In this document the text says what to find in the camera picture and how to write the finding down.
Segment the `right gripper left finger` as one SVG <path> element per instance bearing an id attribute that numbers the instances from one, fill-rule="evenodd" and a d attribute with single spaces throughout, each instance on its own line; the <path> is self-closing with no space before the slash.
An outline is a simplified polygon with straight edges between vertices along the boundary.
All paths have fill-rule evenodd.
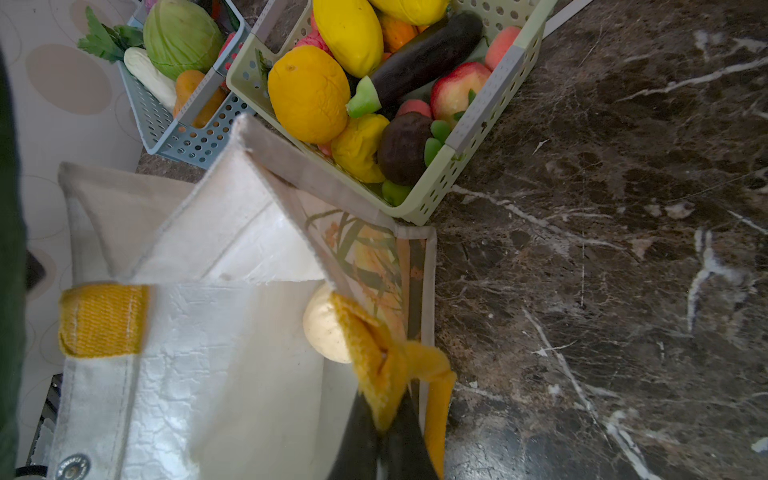
<path id="1" fill-rule="evenodd" d="M 376 480 L 379 436 L 364 395 L 357 393 L 327 480 Z"/>

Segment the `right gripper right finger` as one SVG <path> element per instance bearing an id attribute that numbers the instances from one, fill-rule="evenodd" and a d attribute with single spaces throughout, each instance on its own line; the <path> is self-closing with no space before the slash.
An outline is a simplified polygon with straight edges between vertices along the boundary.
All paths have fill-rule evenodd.
<path id="1" fill-rule="evenodd" d="M 413 401 L 404 395 L 395 419 L 379 443 L 379 478 L 437 480 Z"/>

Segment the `white grocery bag yellow handles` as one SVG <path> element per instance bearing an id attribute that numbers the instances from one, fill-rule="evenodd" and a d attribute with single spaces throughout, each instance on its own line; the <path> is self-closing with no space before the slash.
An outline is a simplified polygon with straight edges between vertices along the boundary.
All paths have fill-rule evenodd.
<path id="1" fill-rule="evenodd" d="M 357 393 L 379 443 L 409 395 L 443 477 L 436 232 L 275 175 L 281 138 L 238 117 L 195 184 L 61 165 L 73 281 L 50 478 L 327 479 Z M 350 364 L 305 337 L 323 283 Z"/>

